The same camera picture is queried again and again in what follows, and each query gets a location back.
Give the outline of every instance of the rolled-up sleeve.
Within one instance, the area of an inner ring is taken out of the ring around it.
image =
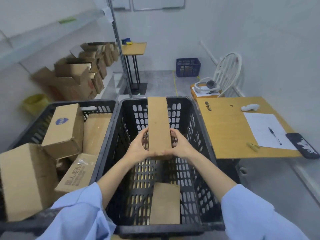
[[[221,208],[231,240],[308,239],[296,225],[275,212],[272,204],[242,185],[223,196]]]
[[[97,183],[70,192],[51,207],[62,208],[38,239],[110,239],[116,225],[102,209],[102,194]]]

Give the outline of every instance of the hand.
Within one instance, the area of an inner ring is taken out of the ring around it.
[[[187,139],[177,130],[170,128],[171,136],[178,139],[178,143],[172,144],[171,149],[162,152],[164,155],[174,155],[180,158],[190,159],[198,153],[196,149],[187,141]]]
[[[149,128],[145,128],[139,132],[135,139],[131,142],[125,156],[125,158],[132,166],[143,161],[147,157],[157,156],[156,152],[147,151],[144,149],[144,143],[148,143],[148,140],[144,139],[144,135],[148,132]]]

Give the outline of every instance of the black pen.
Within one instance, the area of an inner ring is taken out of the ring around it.
[[[270,127],[268,127],[269,128],[269,131],[274,135],[274,137],[279,141],[279,139],[276,137],[276,135],[274,134],[274,132],[273,132],[273,130],[270,128]]]

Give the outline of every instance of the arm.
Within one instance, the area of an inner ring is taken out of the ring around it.
[[[221,203],[226,234],[230,239],[308,239],[297,226],[275,212],[272,204],[237,185],[195,150],[178,130],[170,130],[178,143],[163,154],[186,158],[198,170]]]
[[[99,181],[98,186],[102,193],[102,205],[104,208],[110,202],[113,194],[126,173],[137,163],[147,157],[154,157],[155,152],[147,151],[143,148],[143,136],[148,131],[148,127],[141,130],[137,137],[131,142],[125,156],[120,159]]]
[[[50,226],[38,239],[106,239],[109,240],[116,225],[104,209],[126,173],[147,157],[156,155],[143,146],[142,130],[131,142],[125,156],[119,160],[99,181],[70,192],[59,198],[52,209],[61,208]]]

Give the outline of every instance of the yellow wooden clip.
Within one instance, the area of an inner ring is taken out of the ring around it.
[[[255,152],[258,152],[258,150],[260,149],[260,147],[258,145],[254,145],[254,144],[249,143],[249,142],[247,142],[247,146],[250,147]]]

